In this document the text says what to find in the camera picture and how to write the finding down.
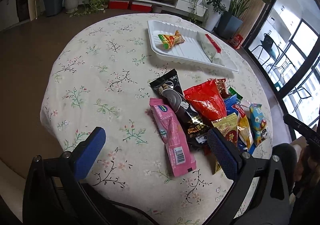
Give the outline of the blue yellow cake packet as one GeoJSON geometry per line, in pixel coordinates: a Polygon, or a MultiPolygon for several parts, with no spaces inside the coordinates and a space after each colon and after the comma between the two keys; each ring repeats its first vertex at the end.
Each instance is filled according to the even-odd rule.
{"type": "Polygon", "coordinates": [[[224,99],[227,114],[235,113],[237,115],[238,148],[241,151],[252,153],[253,136],[249,125],[248,117],[240,104],[236,95],[224,99]]]}

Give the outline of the gold red pie packet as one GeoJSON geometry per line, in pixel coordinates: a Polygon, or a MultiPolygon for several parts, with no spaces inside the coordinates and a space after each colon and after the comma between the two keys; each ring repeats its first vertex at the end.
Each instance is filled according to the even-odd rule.
{"type": "Polygon", "coordinates": [[[236,113],[214,120],[212,125],[221,132],[227,141],[232,142],[235,146],[238,145],[238,116],[236,113]]]}

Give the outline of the light blue panda snack packet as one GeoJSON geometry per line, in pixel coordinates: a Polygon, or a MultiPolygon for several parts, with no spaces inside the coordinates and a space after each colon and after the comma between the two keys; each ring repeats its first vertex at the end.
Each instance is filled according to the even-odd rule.
{"type": "Polygon", "coordinates": [[[252,103],[249,106],[250,121],[255,146],[259,146],[265,139],[267,139],[268,135],[267,121],[264,117],[261,107],[261,104],[255,103],[252,103]]]}

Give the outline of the pink wafer packet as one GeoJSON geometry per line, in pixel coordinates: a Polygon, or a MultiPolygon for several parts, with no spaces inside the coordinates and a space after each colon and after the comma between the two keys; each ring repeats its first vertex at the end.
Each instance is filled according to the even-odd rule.
{"type": "Polygon", "coordinates": [[[196,169],[196,160],[190,153],[187,138],[171,107],[159,98],[150,98],[149,106],[156,121],[175,177],[196,169]]]}

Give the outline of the black chocolate ice cream packet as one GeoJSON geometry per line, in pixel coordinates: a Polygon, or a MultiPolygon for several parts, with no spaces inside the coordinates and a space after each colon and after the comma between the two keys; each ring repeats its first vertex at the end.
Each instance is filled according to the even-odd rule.
{"type": "Polygon", "coordinates": [[[169,103],[182,126],[187,143],[194,150],[206,150],[207,132],[210,127],[185,99],[177,71],[172,69],[158,77],[150,83],[150,87],[169,103]]]}

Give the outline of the large red snack bag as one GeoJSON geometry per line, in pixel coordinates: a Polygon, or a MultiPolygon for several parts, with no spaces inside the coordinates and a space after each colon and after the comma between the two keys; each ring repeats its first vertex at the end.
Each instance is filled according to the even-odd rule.
{"type": "Polygon", "coordinates": [[[225,102],[214,79],[187,88],[184,98],[208,124],[227,116],[225,102]]]}

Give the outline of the green candy packet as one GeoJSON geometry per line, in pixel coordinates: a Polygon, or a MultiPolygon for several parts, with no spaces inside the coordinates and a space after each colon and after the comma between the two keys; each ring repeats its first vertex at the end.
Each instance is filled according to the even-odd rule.
{"type": "Polygon", "coordinates": [[[242,101],[243,99],[243,96],[240,95],[237,91],[235,91],[232,87],[229,87],[228,88],[228,92],[233,96],[233,95],[236,95],[236,98],[239,100],[239,101],[242,101]]]}

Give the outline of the white green red snack bag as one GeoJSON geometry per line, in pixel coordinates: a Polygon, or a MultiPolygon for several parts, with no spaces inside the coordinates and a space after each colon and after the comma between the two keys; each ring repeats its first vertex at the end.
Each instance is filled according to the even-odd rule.
{"type": "Polygon", "coordinates": [[[221,48],[208,34],[197,33],[197,38],[208,59],[215,64],[222,64],[221,48]]]}

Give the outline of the orange snack stick packet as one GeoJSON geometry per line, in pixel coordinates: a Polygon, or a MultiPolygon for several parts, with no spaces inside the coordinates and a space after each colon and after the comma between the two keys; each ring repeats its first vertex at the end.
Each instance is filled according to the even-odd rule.
{"type": "Polygon", "coordinates": [[[158,34],[158,37],[163,44],[163,48],[165,48],[166,50],[172,48],[177,44],[182,44],[185,42],[178,30],[176,30],[173,35],[158,34]]]}

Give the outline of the dark blue planter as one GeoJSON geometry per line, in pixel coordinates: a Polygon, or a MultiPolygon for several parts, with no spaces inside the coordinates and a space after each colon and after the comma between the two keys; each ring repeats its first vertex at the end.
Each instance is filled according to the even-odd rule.
{"type": "Polygon", "coordinates": [[[59,14],[62,10],[63,0],[43,0],[45,13],[47,17],[52,17],[59,14]]]}
{"type": "Polygon", "coordinates": [[[242,20],[226,11],[219,20],[216,33],[224,39],[231,39],[241,25],[242,20]]]}

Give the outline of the white planter right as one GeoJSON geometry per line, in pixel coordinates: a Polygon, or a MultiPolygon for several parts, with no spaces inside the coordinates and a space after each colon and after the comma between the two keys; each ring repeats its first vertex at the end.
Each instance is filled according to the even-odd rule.
{"type": "Polygon", "coordinates": [[[223,11],[217,7],[207,6],[207,10],[204,14],[203,27],[205,30],[212,32],[217,22],[220,20],[223,11]]]}

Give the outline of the white foam tray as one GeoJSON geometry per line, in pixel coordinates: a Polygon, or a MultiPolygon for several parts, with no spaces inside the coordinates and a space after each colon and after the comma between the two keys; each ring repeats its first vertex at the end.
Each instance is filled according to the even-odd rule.
{"type": "Polygon", "coordinates": [[[222,64],[211,62],[202,49],[199,33],[195,30],[157,20],[149,20],[148,33],[152,51],[164,61],[189,64],[209,70],[239,71],[226,52],[221,53],[222,64]],[[182,35],[184,42],[165,49],[158,35],[173,35],[176,30],[182,35]]]}

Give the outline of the left red storage box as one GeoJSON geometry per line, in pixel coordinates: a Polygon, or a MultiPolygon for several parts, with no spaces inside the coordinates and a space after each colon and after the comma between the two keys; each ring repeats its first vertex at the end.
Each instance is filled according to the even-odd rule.
{"type": "Polygon", "coordinates": [[[109,9],[116,9],[116,10],[128,10],[129,9],[129,1],[125,0],[110,0],[108,2],[109,9]]]}

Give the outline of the red storage box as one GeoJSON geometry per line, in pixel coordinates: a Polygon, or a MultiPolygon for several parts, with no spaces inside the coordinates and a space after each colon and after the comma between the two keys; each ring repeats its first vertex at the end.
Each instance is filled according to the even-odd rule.
{"type": "Polygon", "coordinates": [[[130,4],[130,10],[150,13],[152,11],[152,5],[147,3],[132,1],[130,4]]]}
{"type": "Polygon", "coordinates": [[[129,9],[129,1],[125,0],[110,0],[108,2],[109,9],[116,9],[116,10],[128,10],[129,9]]]}

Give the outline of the dark blue planter left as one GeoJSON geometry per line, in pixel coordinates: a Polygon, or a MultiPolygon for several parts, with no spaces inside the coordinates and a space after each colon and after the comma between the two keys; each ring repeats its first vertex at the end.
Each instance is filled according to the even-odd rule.
{"type": "Polygon", "coordinates": [[[59,14],[62,10],[63,0],[43,0],[45,13],[47,17],[52,17],[59,14]]]}

